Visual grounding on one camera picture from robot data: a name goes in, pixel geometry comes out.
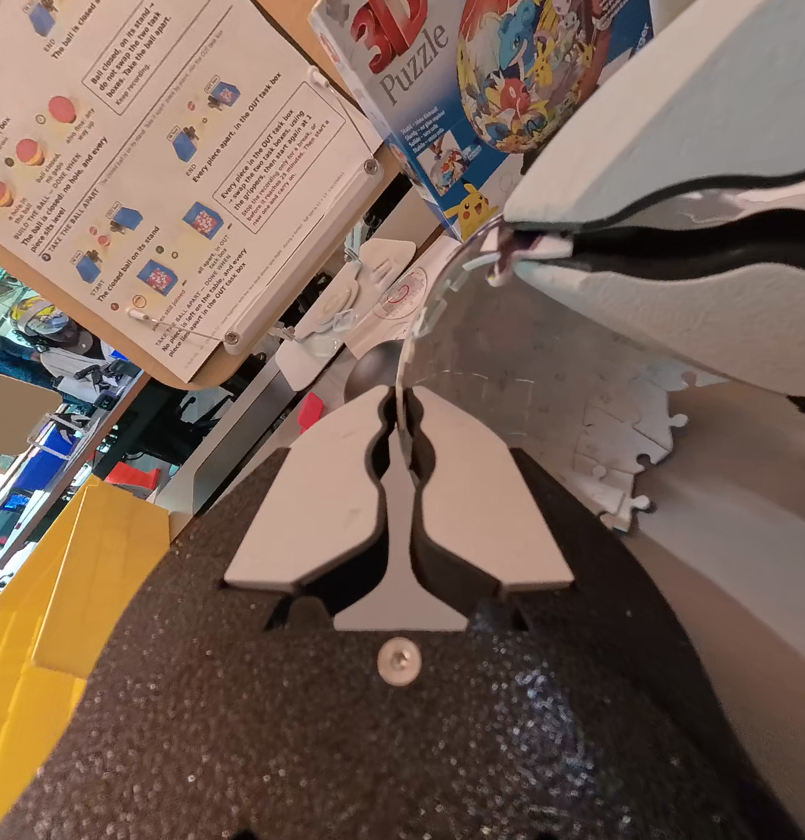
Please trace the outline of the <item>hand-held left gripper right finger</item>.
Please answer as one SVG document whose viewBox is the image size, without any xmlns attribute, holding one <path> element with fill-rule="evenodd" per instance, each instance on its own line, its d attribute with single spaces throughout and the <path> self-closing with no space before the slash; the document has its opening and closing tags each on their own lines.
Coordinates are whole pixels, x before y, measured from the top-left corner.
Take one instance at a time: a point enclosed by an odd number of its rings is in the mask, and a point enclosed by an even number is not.
<svg viewBox="0 0 805 840">
<path fill-rule="evenodd" d="M 411 567 L 465 617 L 482 602 L 565 589 L 575 575 L 506 443 L 422 385 L 406 389 L 416 477 Z"/>
</svg>

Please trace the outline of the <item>long wooden workbench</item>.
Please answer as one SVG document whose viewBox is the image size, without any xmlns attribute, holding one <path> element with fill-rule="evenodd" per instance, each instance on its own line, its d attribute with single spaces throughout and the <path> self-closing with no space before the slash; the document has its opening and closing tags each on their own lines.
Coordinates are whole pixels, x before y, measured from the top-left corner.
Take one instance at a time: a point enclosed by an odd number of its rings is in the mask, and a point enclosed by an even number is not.
<svg viewBox="0 0 805 840">
<path fill-rule="evenodd" d="M 0 499 L 9 499 L 12 492 L 17 490 L 18 481 L 23 478 L 27 468 L 40 455 L 46 454 L 54 458 L 58 465 L 44 487 L 30 494 L 27 505 L 0 547 L 0 571 L 6 569 L 16 553 L 24 550 L 45 517 L 70 492 L 76 479 L 86 476 L 86 473 L 98 464 L 97 452 L 103 441 L 114 430 L 119 419 L 149 380 L 149 375 L 141 371 L 135 377 L 127 379 L 125 384 L 114 388 L 112 393 L 116 400 L 112 407 L 97 408 L 89 423 L 82 429 L 75 430 L 75 442 L 68 454 L 60 454 L 46 445 L 47 439 L 55 431 L 52 422 L 42 425 L 38 435 L 29 441 L 28 450 L 7 473 L 6 481 L 0 489 Z"/>
</svg>

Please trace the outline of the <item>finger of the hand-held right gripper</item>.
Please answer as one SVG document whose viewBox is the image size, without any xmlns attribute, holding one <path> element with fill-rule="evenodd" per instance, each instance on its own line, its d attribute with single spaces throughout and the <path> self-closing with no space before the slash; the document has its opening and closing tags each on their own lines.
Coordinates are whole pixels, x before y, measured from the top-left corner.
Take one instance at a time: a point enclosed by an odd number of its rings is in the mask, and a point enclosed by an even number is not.
<svg viewBox="0 0 805 840">
<path fill-rule="evenodd" d="M 642 208 L 578 223 L 513 211 L 529 285 L 636 343 L 805 398 L 805 208 L 697 218 Z"/>
<path fill-rule="evenodd" d="M 580 228 L 676 191 L 805 177 L 805 1 L 691 2 L 592 94 L 508 199 Z"/>
</svg>

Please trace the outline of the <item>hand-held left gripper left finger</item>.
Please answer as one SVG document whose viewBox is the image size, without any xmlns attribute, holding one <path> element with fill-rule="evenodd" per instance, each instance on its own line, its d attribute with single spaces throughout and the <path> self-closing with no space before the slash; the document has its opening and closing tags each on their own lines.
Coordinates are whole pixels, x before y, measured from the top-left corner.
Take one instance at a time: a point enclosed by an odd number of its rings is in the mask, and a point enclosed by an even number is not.
<svg viewBox="0 0 805 840">
<path fill-rule="evenodd" d="M 314 597 L 339 614 L 388 566 L 387 470 L 394 389 L 378 385 L 288 449 L 224 573 L 235 589 Z"/>
</svg>

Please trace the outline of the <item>blue puzzle box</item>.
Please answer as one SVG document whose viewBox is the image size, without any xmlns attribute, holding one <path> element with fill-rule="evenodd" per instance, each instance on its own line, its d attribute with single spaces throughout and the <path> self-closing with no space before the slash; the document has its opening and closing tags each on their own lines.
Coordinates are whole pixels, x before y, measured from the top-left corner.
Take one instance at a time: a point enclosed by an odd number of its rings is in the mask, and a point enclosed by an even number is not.
<svg viewBox="0 0 805 840">
<path fill-rule="evenodd" d="M 400 168 L 465 241 L 653 37 L 649 1 L 317 2 L 321 46 Z"/>
</svg>

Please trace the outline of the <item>folded paper instruction leaflet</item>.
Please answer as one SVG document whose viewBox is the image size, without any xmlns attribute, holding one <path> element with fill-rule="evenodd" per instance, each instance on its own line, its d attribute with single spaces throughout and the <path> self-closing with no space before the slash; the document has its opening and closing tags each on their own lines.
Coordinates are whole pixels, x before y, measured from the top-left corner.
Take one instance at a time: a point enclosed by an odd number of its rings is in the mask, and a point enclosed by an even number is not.
<svg viewBox="0 0 805 840">
<path fill-rule="evenodd" d="M 459 249 L 460 243 L 438 238 L 380 294 L 345 339 L 356 360 L 380 343 L 406 338 L 438 275 Z"/>
</svg>

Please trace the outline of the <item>clear acrylic holder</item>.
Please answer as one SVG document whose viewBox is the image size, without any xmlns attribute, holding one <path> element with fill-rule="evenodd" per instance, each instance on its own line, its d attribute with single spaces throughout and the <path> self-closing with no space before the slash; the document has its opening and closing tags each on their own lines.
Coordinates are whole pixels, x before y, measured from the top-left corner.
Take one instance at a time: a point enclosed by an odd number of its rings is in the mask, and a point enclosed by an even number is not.
<svg viewBox="0 0 805 840">
<path fill-rule="evenodd" d="M 353 308 L 345 309 L 336 313 L 333 318 L 321 324 L 313 332 L 313 340 L 343 340 L 353 327 L 358 323 L 359 315 Z"/>
</svg>

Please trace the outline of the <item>yellow plastic bin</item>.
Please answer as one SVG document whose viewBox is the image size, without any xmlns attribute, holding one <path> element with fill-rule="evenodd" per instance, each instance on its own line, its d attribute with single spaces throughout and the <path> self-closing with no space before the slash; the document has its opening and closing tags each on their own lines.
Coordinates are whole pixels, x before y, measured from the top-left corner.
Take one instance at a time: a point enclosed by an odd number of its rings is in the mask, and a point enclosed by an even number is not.
<svg viewBox="0 0 805 840">
<path fill-rule="evenodd" d="M 0 817 L 60 740 L 169 514 L 89 479 L 0 593 Z"/>
</svg>

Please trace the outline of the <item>white stand base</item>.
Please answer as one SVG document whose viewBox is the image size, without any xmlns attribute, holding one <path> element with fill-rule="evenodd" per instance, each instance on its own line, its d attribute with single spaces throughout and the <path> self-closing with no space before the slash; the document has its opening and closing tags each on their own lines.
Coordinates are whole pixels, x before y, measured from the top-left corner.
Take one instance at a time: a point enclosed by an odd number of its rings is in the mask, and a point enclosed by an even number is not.
<svg viewBox="0 0 805 840">
<path fill-rule="evenodd" d="M 364 316 L 380 294 L 403 274 L 417 246 L 410 240 L 373 237 L 360 247 L 357 258 L 345 263 L 306 315 L 289 330 L 274 361 L 293 391 L 306 389 L 345 345 L 343 340 L 313 340 L 321 324 L 345 309 Z"/>
</svg>

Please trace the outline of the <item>black round ball stand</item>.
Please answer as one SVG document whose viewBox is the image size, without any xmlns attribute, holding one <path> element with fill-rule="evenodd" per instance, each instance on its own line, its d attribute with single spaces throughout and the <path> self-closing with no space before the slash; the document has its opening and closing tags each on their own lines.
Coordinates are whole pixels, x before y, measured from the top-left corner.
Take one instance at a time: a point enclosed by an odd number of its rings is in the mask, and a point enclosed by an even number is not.
<svg viewBox="0 0 805 840">
<path fill-rule="evenodd" d="M 348 375 L 344 385 L 344 402 L 353 402 L 378 385 L 394 387 L 403 346 L 403 339 L 390 339 L 368 350 Z"/>
</svg>

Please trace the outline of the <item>instruction sheet on board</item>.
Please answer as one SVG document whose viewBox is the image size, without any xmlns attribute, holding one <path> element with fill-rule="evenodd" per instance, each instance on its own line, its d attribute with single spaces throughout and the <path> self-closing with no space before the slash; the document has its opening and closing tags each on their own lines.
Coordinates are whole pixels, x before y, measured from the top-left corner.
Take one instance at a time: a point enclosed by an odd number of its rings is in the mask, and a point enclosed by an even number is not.
<svg viewBox="0 0 805 840">
<path fill-rule="evenodd" d="M 253 5 L 272 28 L 276 29 L 293 47 L 303 53 L 309 63 L 318 66 L 338 93 L 349 100 L 350 103 L 355 104 L 343 78 L 335 69 L 331 58 L 322 49 L 309 24 L 309 14 L 315 2 L 270 1 L 254 2 Z M 390 152 L 385 147 L 376 150 L 375 158 L 376 172 L 369 178 L 367 188 L 360 194 L 355 203 L 334 208 L 335 214 L 332 217 L 332 232 L 329 240 L 299 270 L 294 283 L 295 288 L 287 290 L 281 295 L 281 299 L 274 304 L 273 315 L 263 320 L 259 326 L 252 328 L 250 337 L 238 354 L 230 353 L 231 350 L 235 349 L 233 345 L 229 345 L 227 349 L 221 347 L 211 351 L 207 361 L 188 383 L 192 390 L 219 385 L 239 369 L 253 347 L 274 326 L 274 323 L 295 300 L 297 294 L 305 288 L 308 281 L 334 255 L 337 247 L 343 244 L 345 235 L 350 232 L 389 187 L 399 173 L 398 165 L 393 161 Z M 0 265 L 38 294 L 73 316 L 77 322 L 108 342 L 114 349 L 122 351 L 128 359 L 151 377 L 173 387 L 180 388 L 184 385 L 182 380 L 169 371 L 164 363 L 149 358 L 145 350 L 137 347 L 128 331 L 117 328 L 100 313 L 90 311 L 72 294 L 56 285 L 44 271 L 31 267 L 26 259 L 16 253 L 12 246 L 0 244 Z"/>
</svg>

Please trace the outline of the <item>partly built puzzle ball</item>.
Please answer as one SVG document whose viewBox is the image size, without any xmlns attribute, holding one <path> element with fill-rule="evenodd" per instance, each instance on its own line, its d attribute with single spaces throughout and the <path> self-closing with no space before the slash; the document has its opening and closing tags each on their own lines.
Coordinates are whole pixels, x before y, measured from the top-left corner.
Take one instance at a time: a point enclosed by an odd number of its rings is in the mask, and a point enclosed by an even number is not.
<svg viewBox="0 0 805 840">
<path fill-rule="evenodd" d="M 609 529 L 652 503 L 636 476 L 665 460 L 688 423 L 670 394 L 727 379 L 646 350 L 517 279 L 501 215 L 442 268 L 404 344 L 397 383 L 417 386 L 520 448 Z"/>
</svg>

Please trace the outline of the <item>printed instruction sheet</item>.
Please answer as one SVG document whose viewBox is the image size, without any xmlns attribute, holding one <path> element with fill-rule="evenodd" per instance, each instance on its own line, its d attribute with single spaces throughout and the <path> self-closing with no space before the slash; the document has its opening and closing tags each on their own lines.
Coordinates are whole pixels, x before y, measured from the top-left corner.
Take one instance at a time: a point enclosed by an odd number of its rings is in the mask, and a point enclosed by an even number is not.
<svg viewBox="0 0 805 840">
<path fill-rule="evenodd" d="M 281 295 L 380 138 L 244 1 L 0 1 L 0 244 L 184 385 Z"/>
</svg>

